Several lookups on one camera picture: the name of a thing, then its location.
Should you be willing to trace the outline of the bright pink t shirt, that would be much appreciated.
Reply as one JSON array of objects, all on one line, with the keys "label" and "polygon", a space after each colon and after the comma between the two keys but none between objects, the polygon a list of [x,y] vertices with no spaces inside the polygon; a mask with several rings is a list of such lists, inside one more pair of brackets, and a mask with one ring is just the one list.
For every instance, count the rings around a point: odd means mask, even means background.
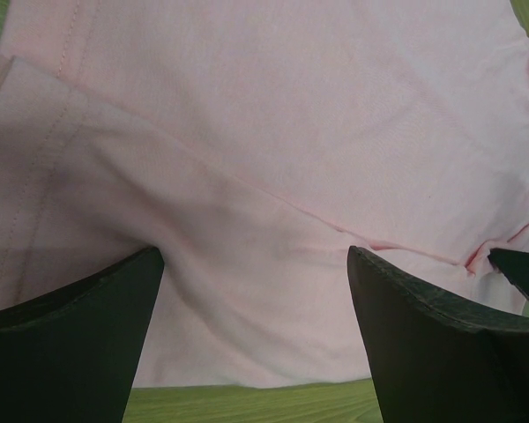
[{"label": "bright pink t shirt", "polygon": [[365,378],[347,251],[518,314],[529,37],[507,1],[12,1],[0,309],[147,245],[135,383]]}]

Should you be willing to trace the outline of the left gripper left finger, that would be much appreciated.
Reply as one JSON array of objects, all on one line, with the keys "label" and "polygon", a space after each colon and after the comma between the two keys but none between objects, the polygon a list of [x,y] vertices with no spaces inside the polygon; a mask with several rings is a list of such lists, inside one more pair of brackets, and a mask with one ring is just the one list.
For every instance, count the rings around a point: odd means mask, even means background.
[{"label": "left gripper left finger", "polygon": [[0,310],[0,422],[120,422],[164,261],[144,249]]}]

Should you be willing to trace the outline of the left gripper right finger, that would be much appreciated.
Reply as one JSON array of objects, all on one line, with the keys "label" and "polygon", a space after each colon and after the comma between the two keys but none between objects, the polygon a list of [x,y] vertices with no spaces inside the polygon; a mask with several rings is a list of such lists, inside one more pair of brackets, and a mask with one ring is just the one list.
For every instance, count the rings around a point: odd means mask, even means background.
[{"label": "left gripper right finger", "polygon": [[352,247],[347,274],[386,422],[529,422],[529,317]]}]

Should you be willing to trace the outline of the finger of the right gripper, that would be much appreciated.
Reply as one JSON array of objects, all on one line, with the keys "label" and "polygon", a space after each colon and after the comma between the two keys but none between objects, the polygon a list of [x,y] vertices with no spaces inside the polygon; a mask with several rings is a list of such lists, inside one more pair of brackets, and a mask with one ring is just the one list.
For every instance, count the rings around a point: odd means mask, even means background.
[{"label": "finger of the right gripper", "polygon": [[488,260],[529,302],[529,253],[509,249],[491,249]]}]

